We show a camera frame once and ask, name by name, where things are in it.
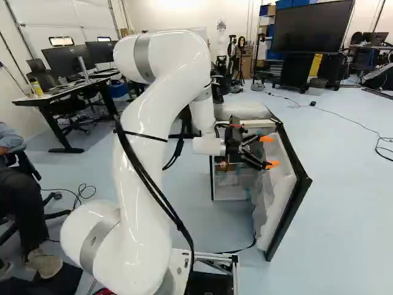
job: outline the black monitor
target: black monitor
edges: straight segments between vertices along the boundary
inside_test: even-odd
[[[86,42],[93,63],[113,62],[113,49],[117,41]]]
[[[86,69],[95,68],[86,45],[43,49],[42,53],[56,77],[67,77],[82,72],[78,57],[84,59]]]
[[[364,32],[363,40],[372,45],[381,45],[381,43],[385,42],[388,35],[389,33]]]
[[[375,39],[375,37],[376,37],[376,33],[372,33],[372,32],[364,32],[363,33],[363,41],[372,43],[373,40]]]
[[[26,62],[31,68],[32,72],[44,72],[47,69],[40,58],[26,60]]]
[[[352,7],[352,0],[345,0],[277,10],[271,50],[338,53]]]
[[[389,33],[388,32],[383,32],[383,33],[381,33],[381,32],[378,32],[377,34],[376,34],[376,36],[375,36],[375,39],[376,39],[376,41],[379,43],[379,44],[381,44],[381,43],[383,43],[383,42],[385,42],[386,41],[386,38],[388,37],[388,35],[389,35]]]

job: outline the sneaker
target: sneaker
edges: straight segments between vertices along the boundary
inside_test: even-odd
[[[63,266],[63,260],[60,257],[46,255],[40,248],[32,250],[27,260],[27,265],[38,271],[43,279],[54,277]]]
[[[14,264],[11,262],[5,262],[4,266],[0,269],[0,281],[4,281],[9,278],[9,274],[14,267]]]

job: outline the pants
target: pants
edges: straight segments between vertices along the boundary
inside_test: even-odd
[[[49,238],[40,186],[33,177],[11,168],[0,168],[0,218],[12,215],[27,256]]]

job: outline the blue bin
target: blue bin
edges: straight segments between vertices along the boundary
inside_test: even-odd
[[[268,14],[268,6],[269,5],[261,5],[259,9],[259,16],[262,17],[266,14]]]
[[[266,54],[266,58],[267,58],[267,60],[283,60],[284,55],[282,53],[273,52],[273,51],[271,51],[271,49],[268,49],[267,54]]]
[[[268,25],[268,31],[266,37],[273,37],[274,35],[274,25]]]
[[[120,98],[127,94],[127,86],[124,83],[118,85],[110,85],[109,92],[112,98]]]
[[[292,1],[293,0],[276,1],[276,8],[277,9],[284,9],[284,8],[292,7]]]
[[[314,1],[314,0],[292,0],[292,7],[304,6],[304,5],[309,5],[312,3],[316,3],[316,1]]]

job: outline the yellow bottle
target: yellow bottle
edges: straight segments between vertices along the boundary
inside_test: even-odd
[[[38,97],[41,97],[42,95],[44,95],[44,92],[42,91],[41,86],[39,85],[38,81],[35,78],[30,79],[30,84]]]

